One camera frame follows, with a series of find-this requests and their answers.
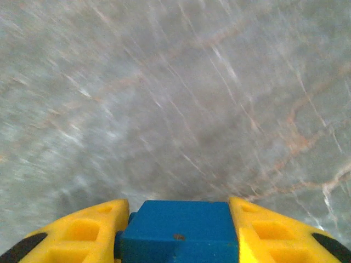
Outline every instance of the blue block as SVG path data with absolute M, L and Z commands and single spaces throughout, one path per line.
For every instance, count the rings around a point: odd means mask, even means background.
M 237 263 L 226 202 L 146 201 L 121 235 L 122 263 Z

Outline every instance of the small brown spot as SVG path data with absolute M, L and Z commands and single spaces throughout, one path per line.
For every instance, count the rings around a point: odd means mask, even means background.
M 175 240 L 182 240 L 182 241 L 185 241 L 185 236 L 184 235 L 181 235 L 181 234 L 174 234 L 173 235 L 173 238 Z

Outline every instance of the floor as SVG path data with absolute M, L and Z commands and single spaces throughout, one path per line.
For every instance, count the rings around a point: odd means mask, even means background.
M 2 0 L 0 252 L 115 198 L 235 195 L 351 248 L 349 0 Z

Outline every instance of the yellow plastic part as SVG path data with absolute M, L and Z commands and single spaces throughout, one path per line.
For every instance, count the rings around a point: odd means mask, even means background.
M 330 234 L 240 198 L 230 198 L 240 263 L 339 263 L 312 236 Z
M 48 236 L 20 263 L 119 263 L 114 260 L 117 231 L 128 225 L 127 200 L 114 200 L 67 215 L 28 236 Z

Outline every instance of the marble floor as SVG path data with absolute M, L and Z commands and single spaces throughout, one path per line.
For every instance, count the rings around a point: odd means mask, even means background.
M 0 1 L 0 252 L 103 201 L 235 195 L 351 248 L 349 0 Z

